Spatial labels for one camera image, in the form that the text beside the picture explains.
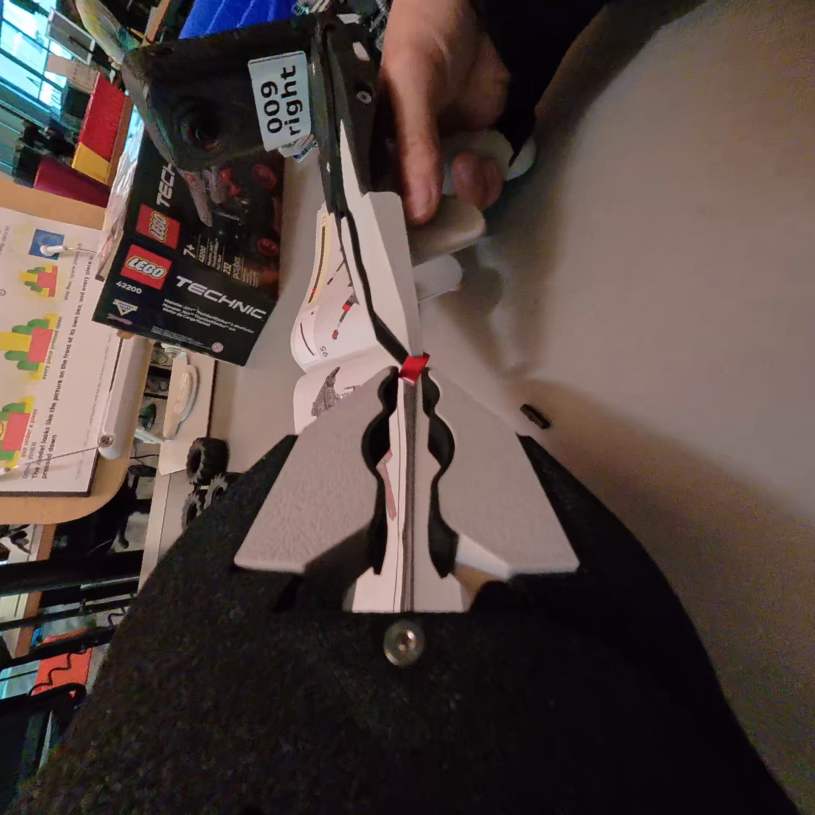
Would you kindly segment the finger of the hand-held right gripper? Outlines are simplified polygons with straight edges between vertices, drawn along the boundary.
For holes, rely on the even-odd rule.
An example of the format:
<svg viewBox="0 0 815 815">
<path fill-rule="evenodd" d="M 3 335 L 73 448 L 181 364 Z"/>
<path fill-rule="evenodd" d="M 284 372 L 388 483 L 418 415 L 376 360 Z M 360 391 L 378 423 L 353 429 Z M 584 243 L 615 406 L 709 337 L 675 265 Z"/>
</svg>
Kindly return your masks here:
<svg viewBox="0 0 815 815">
<path fill-rule="evenodd" d="M 399 196 L 345 192 L 344 255 L 377 342 L 403 365 L 424 353 L 413 265 Z"/>
</svg>

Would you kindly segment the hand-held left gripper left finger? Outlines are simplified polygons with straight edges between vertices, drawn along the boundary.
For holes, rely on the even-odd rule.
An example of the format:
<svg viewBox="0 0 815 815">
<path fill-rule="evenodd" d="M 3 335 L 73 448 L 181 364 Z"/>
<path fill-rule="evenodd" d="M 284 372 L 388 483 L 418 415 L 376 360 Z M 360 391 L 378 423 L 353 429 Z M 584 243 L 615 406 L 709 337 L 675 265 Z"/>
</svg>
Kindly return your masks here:
<svg viewBox="0 0 815 815">
<path fill-rule="evenodd" d="M 398 370 L 386 366 L 298 436 L 234 563 L 248 571 L 362 575 L 382 571 L 385 483 Z"/>
</svg>

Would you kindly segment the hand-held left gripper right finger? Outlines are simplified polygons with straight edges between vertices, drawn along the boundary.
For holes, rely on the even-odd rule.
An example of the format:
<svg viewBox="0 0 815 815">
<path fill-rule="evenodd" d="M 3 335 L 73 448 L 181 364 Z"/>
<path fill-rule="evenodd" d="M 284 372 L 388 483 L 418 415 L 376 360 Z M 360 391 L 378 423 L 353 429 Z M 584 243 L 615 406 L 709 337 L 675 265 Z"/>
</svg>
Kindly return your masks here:
<svg viewBox="0 0 815 815">
<path fill-rule="evenodd" d="M 439 576 L 575 573 L 579 559 L 521 437 L 438 370 L 421 381 L 433 460 L 427 542 Z"/>
</svg>

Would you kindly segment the long black axle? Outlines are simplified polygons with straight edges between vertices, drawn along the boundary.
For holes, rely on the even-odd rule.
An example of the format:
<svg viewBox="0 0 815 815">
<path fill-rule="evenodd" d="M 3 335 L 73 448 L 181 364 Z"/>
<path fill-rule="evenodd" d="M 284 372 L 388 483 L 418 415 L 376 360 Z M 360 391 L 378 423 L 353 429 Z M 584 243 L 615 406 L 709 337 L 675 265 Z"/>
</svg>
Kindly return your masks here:
<svg viewBox="0 0 815 815">
<path fill-rule="evenodd" d="M 414 606 L 415 572 L 415 475 L 416 475 L 416 385 L 401 379 L 404 423 L 404 500 L 402 519 L 402 588 L 400 608 L 410 611 Z"/>
</svg>

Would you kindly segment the person's right hand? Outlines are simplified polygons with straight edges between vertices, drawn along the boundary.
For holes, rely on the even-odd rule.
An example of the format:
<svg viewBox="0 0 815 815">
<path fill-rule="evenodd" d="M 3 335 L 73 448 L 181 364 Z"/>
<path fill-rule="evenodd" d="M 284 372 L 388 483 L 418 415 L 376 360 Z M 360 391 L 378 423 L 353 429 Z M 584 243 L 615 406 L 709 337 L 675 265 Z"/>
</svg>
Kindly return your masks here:
<svg viewBox="0 0 815 815">
<path fill-rule="evenodd" d="M 392 2 L 380 82 L 390 97 L 406 219 L 420 226 L 443 195 L 442 134 L 490 129 L 510 75 L 471 2 Z"/>
</svg>

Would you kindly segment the blue object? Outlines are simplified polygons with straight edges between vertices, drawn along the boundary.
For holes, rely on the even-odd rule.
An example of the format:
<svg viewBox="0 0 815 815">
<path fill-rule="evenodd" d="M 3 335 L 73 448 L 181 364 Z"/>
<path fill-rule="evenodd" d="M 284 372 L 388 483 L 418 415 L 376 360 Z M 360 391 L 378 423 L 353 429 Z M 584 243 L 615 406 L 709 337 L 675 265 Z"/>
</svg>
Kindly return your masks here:
<svg viewBox="0 0 815 815">
<path fill-rule="evenodd" d="M 266 22 L 289 20 L 303 12 L 296 1 L 195 1 L 179 40 L 204 37 Z"/>
</svg>

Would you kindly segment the open instruction booklet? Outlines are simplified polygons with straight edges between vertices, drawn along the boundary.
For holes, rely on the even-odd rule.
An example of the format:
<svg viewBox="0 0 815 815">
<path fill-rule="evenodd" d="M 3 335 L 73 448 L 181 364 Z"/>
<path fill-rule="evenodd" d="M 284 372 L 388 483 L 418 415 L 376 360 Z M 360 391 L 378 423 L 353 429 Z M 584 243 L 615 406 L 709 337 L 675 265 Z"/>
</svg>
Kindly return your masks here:
<svg viewBox="0 0 815 815">
<path fill-rule="evenodd" d="M 299 435 L 311 422 L 386 366 L 398 366 L 377 342 L 341 249 L 340 229 L 322 206 L 317 214 L 315 260 L 306 296 L 291 334 L 292 355 L 303 370 L 293 394 L 294 427 Z M 377 464 L 385 483 L 387 546 L 382 571 L 319 577 L 330 587 L 352 576 L 347 608 L 359 612 L 401 610 L 404 423 L 402 386 L 397 381 L 390 417 L 390 448 Z M 460 612 L 464 592 L 453 576 L 441 578 L 430 560 L 427 522 L 433 460 L 425 443 L 428 420 L 422 409 L 422 382 L 416 384 L 415 572 L 413 610 Z"/>
</svg>

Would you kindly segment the red and yellow box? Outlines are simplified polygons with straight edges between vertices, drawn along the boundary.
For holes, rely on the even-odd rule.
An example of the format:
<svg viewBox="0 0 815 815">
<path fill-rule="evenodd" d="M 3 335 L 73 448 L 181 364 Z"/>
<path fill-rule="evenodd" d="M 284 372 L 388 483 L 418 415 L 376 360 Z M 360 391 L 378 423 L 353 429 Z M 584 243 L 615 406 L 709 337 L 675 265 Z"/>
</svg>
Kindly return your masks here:
<svg viewBox="0 0 815 815">
<path fill-rule="evenodd" d="M 132 112 L 126 93 L 99 75 L 90 93 L 72 168 L 110 187 L 125 148 Z"/>
</svg>

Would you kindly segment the white round disc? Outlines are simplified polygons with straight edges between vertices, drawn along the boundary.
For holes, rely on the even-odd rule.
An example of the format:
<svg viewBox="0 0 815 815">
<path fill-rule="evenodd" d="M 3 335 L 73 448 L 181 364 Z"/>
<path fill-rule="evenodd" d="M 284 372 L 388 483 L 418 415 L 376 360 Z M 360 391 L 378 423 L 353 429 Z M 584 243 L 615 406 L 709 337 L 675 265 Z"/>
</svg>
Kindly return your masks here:
<svg viewBox="0 0 815 815">
<path fill-rule="evenodd" d="M 162 436 L 165 442 L 175 439 L 182 423 L 186 421 L 197 400 L 199 373 L 189 362 L 174 365 L 170 374 L 169 390 Z"/>
</svg>

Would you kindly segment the black toy set box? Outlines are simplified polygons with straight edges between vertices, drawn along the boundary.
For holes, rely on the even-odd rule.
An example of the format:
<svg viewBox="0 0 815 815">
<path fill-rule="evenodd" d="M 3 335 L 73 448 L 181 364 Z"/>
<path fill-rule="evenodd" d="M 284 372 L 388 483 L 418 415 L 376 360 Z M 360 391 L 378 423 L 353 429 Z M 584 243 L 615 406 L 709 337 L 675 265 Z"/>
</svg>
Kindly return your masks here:
<svg viewBox="0 0 815 815">
<path fill-rule="evenodd" d="M 188 173 L 138 128 L 105 214 L 94 321 L 245 365 L 278 299 L 283 188 L 276 154 Z"/>
</svg>

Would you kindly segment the white instruction sign board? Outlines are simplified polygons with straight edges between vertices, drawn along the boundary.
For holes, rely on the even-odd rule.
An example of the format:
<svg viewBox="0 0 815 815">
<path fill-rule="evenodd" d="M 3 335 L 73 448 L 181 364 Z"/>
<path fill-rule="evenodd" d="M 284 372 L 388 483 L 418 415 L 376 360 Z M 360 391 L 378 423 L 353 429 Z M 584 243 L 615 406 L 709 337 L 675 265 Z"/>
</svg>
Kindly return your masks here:
<svg viewBox="0 0 815 815">
<path fill-rule="evenodd" d="M 120 349 L 93 321 L 98 231 L 1 212 L 1 494 L 90 493 Z"/>
</svg>

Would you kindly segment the red stool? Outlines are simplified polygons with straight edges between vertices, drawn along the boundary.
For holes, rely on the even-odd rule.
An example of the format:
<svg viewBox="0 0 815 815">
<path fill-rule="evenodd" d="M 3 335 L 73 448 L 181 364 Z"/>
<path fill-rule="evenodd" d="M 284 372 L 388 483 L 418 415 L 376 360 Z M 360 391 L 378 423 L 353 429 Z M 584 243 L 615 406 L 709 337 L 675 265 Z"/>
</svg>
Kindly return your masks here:
<svg viewBox="0 0 815 815">
<path fill-rule="evenodd" d="M 37 669 L 30 694 L 43 694 L 47 690 L 65 685 L 87 686 L 93 648 L 76 653 L 56 655 L 43 659 Z"/>
</svg>

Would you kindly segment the white sign holder post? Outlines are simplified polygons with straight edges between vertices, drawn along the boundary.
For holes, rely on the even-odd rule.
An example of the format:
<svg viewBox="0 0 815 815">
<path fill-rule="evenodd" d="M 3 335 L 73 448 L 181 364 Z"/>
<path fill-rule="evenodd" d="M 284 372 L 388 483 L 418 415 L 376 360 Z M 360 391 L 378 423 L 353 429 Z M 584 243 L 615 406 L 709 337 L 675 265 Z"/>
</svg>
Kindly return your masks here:
<svg viewBox="0 0 815 815">
<path fill-rule="evenodd" d="M 134 442 L 152 348 L 145 337 L 121 342 L 98 436 L 98 453 L 107 461 L 122 458 Z"/>
</svg>

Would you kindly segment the black metal desk frame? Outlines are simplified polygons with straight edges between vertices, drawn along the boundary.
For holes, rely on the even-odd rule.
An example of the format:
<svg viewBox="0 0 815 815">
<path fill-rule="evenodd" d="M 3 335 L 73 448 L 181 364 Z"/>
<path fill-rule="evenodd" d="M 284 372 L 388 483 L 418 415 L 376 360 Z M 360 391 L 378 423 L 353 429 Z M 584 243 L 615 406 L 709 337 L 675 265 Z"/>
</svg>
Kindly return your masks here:
<svg viewBox="0 0 815 815">
<path fill-rule="evenodd" d="M 138 589 L 143 551 L 2 565 L 1 596 L 34 596 L 31 616 L 2 621 L 2 632 L 63 618 L 124 610 Z"/>
</svg>

